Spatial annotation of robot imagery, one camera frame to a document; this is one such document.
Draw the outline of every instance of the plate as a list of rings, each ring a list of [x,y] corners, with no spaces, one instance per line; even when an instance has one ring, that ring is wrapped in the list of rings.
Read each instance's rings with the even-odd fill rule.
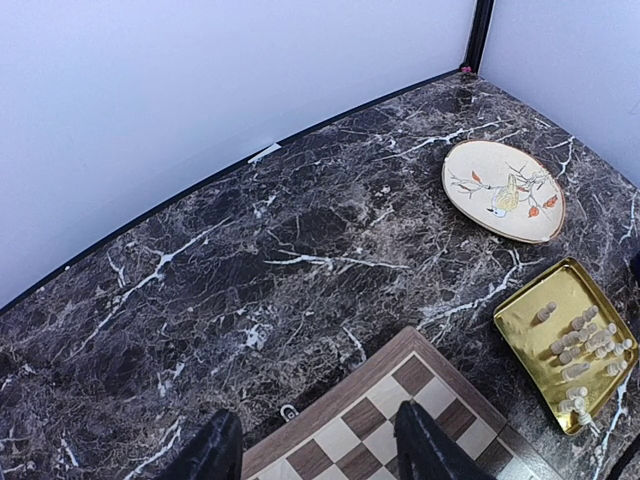
[[[552,301],[558,306],[556,311],[549,320],[540,323],[535,318],[536,314]],[[609,353],[599,359],[579,344],[580,357],[566,366],[561,365],[549,346],[570,332],[571,320],[592,305],[596,305],[599,312],[591,323],[596,324],[599,330],[610,323],[615,324],[617,333],[613,341],[622,343],[629,338],[631,348],[621,357]],[[562,260],[521,288],[496,308],[493,320],[540,389],[560,428],[569,435],[577,433],[581,425],[575,413],[558,411],[558,404],[566,398],[567,389],[587,387],[587,412],[595,417],[638,361],[638,342],[629,327],[584,267],[573,258]],[[627,368],[615,377],[607,376],[607,366],[622,359],[627,361]],[[582,362],[591,363],[589,370],[571,382],[564,382],[562,370]]]
[[[531,155],[502,143],[456,145],[445,158],[442,183],[462,213],[513,240],[548,242],[564,223],[564,195],[555,179]]]

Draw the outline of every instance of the white wall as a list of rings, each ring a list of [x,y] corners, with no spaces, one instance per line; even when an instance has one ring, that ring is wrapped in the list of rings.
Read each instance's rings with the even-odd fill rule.
[[[208,175],[457,68],[475,2],[0,2],[0,306]]]
[[[640,186],[640,2],[497,1],[480,74]]]

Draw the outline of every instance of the golden metal tray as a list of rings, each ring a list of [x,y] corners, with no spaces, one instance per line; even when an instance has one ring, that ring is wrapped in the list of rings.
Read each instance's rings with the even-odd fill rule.
[[[549,320],[540,323],[535,318],[536,314],[549,302],[556,302],[558,308]],[[630,338],[633,342],[633,346],[624,353],[629,366],[615,377],[605,375],[607,365],[623,357],[609,353],[598,359],[594,354],[585,352],[565,366],[549,350],[551,343],[571,331],[571,320],[592,305],[599,308],[592,323],[599,329],[614,323],[618,332],[613,340],[620,343]],[[562,260],[521,288],[496,308],[493,320],[568,435],[577,433],[581,425],[575,413],[561,414],[558,411],[558,404],[566,398],[567,389],[587,387],[587,412],[595,417],[638,361],[638,342],[633,334],[584,267],[573,258]],[[591,368],[576,380],[564,382],[562,370],[580,361],[589,361]]]

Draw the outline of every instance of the oval plate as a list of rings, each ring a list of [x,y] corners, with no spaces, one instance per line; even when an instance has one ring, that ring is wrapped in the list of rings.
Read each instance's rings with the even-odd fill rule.
[[[462,213],[513,240],[548,242],[564,223],[558,183],[531,155],[502,143],[456,145],[444,160],[442,183]]]

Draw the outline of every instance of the marble table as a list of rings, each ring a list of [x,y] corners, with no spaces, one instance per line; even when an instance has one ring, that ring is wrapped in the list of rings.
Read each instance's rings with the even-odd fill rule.
[[[558,238],[506,240],[453,207],[441,166],[467,139],[544,163],[566,193]],[[571,255],[640,334],[637,196],[471,75],[352,113],[152,215],[0,318],[5,476],[152,478],[221,407],[251,446],[283,424],[283,404],[304,409],[415,325],[560,474],[604,478],[640,433],[637,369],[600,435],[565,436],[492,312]]]

